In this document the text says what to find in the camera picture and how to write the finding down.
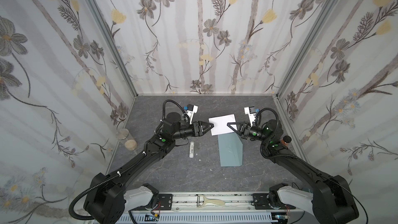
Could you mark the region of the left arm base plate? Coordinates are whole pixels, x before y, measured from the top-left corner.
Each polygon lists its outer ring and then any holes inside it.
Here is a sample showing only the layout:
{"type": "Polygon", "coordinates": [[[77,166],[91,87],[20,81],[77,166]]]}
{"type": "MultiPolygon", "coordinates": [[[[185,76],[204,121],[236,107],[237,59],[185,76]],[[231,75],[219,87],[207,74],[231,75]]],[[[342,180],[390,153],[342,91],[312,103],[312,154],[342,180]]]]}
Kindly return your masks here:
{"type": "Polygon", "coordinates": [[[145,210],[170,211],[172,209],[173,195],[158,194],[153,196],[149,204],[144,206],[145,210]]]}

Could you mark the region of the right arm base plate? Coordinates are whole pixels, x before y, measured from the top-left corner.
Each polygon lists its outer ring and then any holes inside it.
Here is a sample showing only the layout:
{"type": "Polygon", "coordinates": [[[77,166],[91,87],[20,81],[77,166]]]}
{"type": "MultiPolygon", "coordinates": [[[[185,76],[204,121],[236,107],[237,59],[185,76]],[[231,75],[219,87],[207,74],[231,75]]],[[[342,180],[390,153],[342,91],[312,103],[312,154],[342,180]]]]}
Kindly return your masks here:
{"type": "Polygon", "coordinates": [[[268,196],[268,193],[256,193],[252,194],[251,205],[256,210],[292,210],[296,209],[295,206],[289,204],[282,204],[279,202],[272,202],[268,196]]]}

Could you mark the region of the white glue stick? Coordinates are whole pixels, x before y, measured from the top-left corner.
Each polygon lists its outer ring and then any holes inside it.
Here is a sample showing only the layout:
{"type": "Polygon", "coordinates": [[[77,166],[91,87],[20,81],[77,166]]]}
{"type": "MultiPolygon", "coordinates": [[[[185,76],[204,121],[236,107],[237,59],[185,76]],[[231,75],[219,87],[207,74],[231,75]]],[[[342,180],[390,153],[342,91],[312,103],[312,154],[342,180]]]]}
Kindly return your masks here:
{"type": "Polygon", "coordinates": [[[189,158],[194,158],[194,146],[195,146],[194,141],[190,142],[189,158]]]}

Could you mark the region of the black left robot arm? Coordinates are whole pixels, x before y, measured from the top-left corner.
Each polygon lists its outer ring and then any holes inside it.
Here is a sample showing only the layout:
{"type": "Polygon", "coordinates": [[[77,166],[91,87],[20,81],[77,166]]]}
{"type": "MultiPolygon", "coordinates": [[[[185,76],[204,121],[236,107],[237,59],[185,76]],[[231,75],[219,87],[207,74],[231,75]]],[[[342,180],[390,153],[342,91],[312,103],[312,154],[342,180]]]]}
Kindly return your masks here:
{"type": "Polygon", "coordinates": [[[119,169],[107,175],[99,173],[92,179],[90,187],[82,193],[88,220],[114,224],[125,210],[127,187],[136,178],[169,154],[176,147],[176,140],[203,136],[213,127],[214,124],[206,121],[188,123],[179,113],[168,114],[134,158],[119,169]]]}

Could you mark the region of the light green envelope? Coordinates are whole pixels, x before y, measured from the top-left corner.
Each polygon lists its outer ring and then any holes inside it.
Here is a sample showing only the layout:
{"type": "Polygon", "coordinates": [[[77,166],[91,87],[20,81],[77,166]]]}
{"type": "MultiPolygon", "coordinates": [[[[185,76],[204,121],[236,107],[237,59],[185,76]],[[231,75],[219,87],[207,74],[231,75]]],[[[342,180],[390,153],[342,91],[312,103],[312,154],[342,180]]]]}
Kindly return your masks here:
{"type": "Polygon", "coordinates": [[[236,133],[218,135],[221,167],[240,167],[243,164],[243,144],[236,133]]]}

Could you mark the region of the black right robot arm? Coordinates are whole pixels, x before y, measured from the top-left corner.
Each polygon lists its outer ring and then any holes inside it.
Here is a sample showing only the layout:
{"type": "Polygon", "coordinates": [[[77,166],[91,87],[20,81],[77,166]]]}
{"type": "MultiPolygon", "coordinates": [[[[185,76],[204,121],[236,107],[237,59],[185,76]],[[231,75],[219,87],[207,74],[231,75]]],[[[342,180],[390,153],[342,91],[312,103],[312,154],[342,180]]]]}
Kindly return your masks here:
{"type": "Polygon", "coordinates": [[[287,147],[291,137],[284,135],[280,121],[272,119],[262,127],[248,122],[229,122],[227,126],[242,139],[260,141],[263,158],[285,168],[311,188],[311,192],[306,192],[285,183],[272,186],[267,197],[270,207],[291,205],[312,214],[321,224],[347,224],[359,217],[346,179],[322,172],[296,156],[287,147]]]}

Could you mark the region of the white floral letter paper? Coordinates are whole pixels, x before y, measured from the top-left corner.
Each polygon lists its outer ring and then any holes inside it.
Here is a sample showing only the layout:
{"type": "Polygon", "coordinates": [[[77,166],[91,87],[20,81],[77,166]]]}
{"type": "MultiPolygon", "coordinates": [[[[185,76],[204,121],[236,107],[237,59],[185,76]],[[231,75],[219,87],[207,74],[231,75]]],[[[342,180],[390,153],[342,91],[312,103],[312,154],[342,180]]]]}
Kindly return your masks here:
{"type": "Polygon", "coordinates": [[[208,119],[214,125],[211,129],[212,136],[233,133],[234,131],[227,126],[230,122],[236,122],[235,115],[225,115],[220,117],[212,117],[208,119]]]}

